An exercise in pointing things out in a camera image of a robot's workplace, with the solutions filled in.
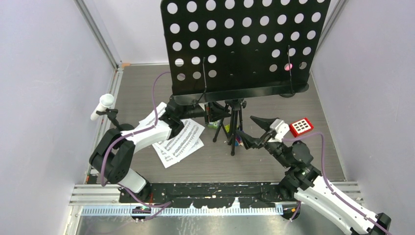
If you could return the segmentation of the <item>black music stand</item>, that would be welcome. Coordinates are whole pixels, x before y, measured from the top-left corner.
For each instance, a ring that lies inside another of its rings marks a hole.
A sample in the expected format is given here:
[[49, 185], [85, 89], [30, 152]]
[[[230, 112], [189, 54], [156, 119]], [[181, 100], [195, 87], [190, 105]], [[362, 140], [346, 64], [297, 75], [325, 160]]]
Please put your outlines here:
[[[328, 0], [163, 0], [162, 25], [180, 105], [302, 93]], [[284, 69], [293, 64], [290, 71]]]

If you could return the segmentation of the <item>sheet music page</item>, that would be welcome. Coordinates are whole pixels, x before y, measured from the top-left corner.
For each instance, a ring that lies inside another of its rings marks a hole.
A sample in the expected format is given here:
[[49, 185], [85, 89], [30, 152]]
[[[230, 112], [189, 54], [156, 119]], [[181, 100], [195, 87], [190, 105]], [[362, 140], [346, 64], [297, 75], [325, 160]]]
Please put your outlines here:
[[169, 168], [202, 148], [204, 143], [201, 139], [197, 139], [197, 141], [191, 147], [188, 147], [185, 150], [178, 150], [177, 152], [168, 152], [167, 150], [163, 149], [158, 143], [155, 143], [152, 146], [156, 151], [159, 159], [161, 160], [164, 168]]
[[191, 147], [197, 139], [200, 139], [204, 127], [192, 119], [182, 120], [184, 127], [182, 130], [174, 137], [165, 140], [159, 141], [158, 144], [168, 152], [177, 152], [178, 150], [185, 150], [188, 147]]

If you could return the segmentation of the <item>white toy microphone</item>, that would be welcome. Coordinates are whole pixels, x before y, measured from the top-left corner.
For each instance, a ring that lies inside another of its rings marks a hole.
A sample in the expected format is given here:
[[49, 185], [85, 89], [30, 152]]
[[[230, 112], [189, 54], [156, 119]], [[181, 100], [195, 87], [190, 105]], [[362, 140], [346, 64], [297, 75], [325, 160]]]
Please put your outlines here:
[[99, 98], [99, 103], [90, 115], [90, 120], [94, 121], [99, 117], [97, 112], [104, 112], [105, 110], [111, 108], [114, 104], [115, 98], [112, 94], [103, 94]]

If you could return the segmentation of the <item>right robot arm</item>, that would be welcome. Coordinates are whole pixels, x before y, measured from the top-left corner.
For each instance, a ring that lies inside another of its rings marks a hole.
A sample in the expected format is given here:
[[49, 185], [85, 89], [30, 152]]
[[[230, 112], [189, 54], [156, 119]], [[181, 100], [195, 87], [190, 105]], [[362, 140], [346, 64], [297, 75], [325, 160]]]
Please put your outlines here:
[[289, 126], [279, 118], [250, 117], [265, 132], [255, 138], [236, 129], [246, 149], [264, 148], [284, 168], [279, 183], [282, 199], [305, 203], [335, 224], [346, 235], [389, 235], [391, 218], [358, 204], [328, 180], [324, 168], [312, 165], [314, 157], [304, 137], [287, 139]]

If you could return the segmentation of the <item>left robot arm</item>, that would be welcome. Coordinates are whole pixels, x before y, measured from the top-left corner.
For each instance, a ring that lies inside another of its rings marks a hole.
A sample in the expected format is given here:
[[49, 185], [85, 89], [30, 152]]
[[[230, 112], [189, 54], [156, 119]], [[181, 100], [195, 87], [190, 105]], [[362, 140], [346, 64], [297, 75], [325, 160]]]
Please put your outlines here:
[[154, 123], [137, 128], [122, 124], [106, 131], [92, 152], [89, 163], [100, 173], [101, 183], [118, 184], [131, 192], [137, 202], [146, 202], [150, 196], [150, 183], [131, 169], [133, 155], [154, 143], [179, 135], [186, 119], [218, 121], [230, 115], [230, 110], [218, 102], [180, 105], [171, 98], [162, 114], [154, 114]]

